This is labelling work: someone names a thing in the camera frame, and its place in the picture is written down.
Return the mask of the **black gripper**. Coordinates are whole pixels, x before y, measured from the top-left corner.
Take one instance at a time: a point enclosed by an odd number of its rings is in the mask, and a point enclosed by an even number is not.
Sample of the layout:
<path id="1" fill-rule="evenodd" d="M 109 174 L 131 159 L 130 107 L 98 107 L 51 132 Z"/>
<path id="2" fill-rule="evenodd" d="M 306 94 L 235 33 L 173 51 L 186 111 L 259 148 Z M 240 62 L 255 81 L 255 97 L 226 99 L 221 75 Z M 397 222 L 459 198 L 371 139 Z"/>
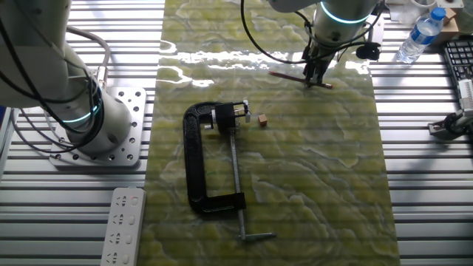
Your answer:
<path id="1" fill-rule="evenodd" d="M 309 41 L 302 54 L 302 60 L 307 62 L 303 71 L 304 85 L 307 88 L 311 87 L 310 83 L 313 73 L 316 85 L 323 84 L 325 69 L 328 68 L 334 55 L 335 50 L 331 47 L 320 45 L 315 41 Z"/>

